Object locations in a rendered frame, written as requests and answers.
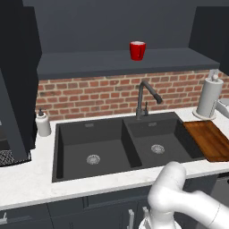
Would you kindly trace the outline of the red mug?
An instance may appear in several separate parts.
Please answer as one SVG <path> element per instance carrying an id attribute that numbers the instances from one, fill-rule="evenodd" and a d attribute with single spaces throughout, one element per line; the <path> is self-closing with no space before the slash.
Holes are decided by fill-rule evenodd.
<path id="1" fill-rule="evenodd" d="M 145 54 L 146 43 L 142 41 L 132 41 L 129 45 L 131 59 L 133 61 L 141 61 Z"/>

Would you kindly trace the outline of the brown wooden tray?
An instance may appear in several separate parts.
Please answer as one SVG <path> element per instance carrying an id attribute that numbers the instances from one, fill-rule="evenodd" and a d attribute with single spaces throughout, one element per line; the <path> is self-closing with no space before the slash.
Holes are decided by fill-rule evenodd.
<path id="1" fill-rule="evenodd" d="M 229 139 L 212 121 L 184 122 L 208 162 L 229 162 Z"/>

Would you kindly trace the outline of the dark grey sink tap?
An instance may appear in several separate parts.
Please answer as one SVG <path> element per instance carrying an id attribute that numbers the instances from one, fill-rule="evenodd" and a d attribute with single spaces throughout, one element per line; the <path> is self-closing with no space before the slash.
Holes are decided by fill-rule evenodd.
<path id="1" fill-rule="evenodd" d="M 163 99 L 156 93 L 156 91 L 149 85 L 147 81 L 142 81 L 139 86 L 138 105 L 136 108 L 136 118 L 139 120 L 144 114 L 148 113 L 148 110 L 142 110 L 141 103 L 143 97 L 143 88 L 146 88 L 149 93 L 154 97 L 158 104 L 161 104 Z"/>

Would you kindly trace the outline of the black double sink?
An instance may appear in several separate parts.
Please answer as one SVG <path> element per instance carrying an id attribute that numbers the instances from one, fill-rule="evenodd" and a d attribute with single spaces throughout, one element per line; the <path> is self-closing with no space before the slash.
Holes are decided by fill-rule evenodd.
<path id="1" fill-rule="evenodd" d="M 174 112 L 59 123 L 55 126 L 53 182 L 203 159 Z"/>

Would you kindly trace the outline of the white soap dispenser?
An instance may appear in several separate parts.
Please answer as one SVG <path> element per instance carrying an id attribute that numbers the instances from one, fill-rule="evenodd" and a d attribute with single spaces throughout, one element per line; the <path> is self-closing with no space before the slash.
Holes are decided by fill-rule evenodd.
<path id="1" fill-rule="evenodd" d="M 36 124 L 38 127 L 38 134 L 41 137 L 47 137 L 51 134 L 51 126 L 48 116 L 45 112 L 42 111 L 42 108 L 38 110 L 36 116 Z"/>

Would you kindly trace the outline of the dark sink front panel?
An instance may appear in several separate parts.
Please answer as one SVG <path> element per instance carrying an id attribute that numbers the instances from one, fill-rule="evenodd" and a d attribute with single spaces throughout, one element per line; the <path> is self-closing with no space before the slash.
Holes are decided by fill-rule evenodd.
<path id="1" fill-rule="evenodd" d="M 97 195 L 92 195 L 83 198 L 84 207 L 92 208 L 95 206 L 114 204 L 121 201 L 132 201 L 133 199 L 143 199 L 148 196 L 150 190 L 149 186 L 122 190 L 122 191 L 112 191 L 108 193 L 102 193 Z"/>

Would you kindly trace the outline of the white paper towel roll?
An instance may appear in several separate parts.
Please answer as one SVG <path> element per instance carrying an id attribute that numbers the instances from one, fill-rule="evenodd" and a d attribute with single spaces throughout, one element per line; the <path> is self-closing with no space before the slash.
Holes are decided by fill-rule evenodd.
<path id="1" fill-rule="evenodd" d="M 200 120 L 214 120 L 216 118 L 216 104 L 222 91 L 224 82 L 217 74 L 204 80 L 199 103 L 192 113 Z"/>

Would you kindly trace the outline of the dark base cupboard door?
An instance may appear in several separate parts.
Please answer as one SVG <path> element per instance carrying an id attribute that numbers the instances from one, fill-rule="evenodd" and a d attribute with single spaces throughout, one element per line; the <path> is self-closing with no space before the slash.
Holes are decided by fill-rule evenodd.
<path id="1" fill-rule="evenodd" d="M 121 203 L 54 217 L 52 221 L 54 229 L 127 229 L 129 211 L 135 213 L 136 207 L 135 202 Z"/>

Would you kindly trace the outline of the grey dishwasher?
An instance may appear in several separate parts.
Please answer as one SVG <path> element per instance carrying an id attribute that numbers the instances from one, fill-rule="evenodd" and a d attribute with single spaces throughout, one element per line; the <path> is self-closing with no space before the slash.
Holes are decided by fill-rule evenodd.
<path id="1" fill-rule="evenodd" d="M 217 177 L 210 196 L 229 207 L 229 172 Z"/>

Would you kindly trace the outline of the dark drawer front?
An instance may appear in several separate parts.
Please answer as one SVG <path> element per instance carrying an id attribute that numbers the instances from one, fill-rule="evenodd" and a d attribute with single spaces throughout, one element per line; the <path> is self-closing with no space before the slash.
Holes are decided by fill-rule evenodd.
<path id="1" fill-rule="evenodd" d="M 0 229 L 53 229 L 46 204 L 0 210 Z"/>

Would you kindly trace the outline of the dark open wall cabinet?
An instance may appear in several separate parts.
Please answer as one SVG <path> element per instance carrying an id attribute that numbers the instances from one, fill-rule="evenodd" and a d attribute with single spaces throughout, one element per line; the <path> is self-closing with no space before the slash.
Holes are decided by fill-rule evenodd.
<path id="1" fill-rule="evenodd" d="M 22 0 L 35 10 L 41 80 L 215 69 L 190 49 L 197 0 Z M 146 43 L 141 61 L 132 41 Z"/>

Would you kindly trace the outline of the grey wall socket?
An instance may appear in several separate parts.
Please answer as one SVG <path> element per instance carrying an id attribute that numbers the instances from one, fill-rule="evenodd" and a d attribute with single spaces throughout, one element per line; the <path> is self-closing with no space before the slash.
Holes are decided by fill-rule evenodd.
<path id="1" fill-rule="evenodd" d="M 213 75 L 218 75 L 219 74 L 219 70 L 218 69 L 212 69 L 209 71 L 209 74 L 208 74 L 208 78 L 212 78 Z"/>

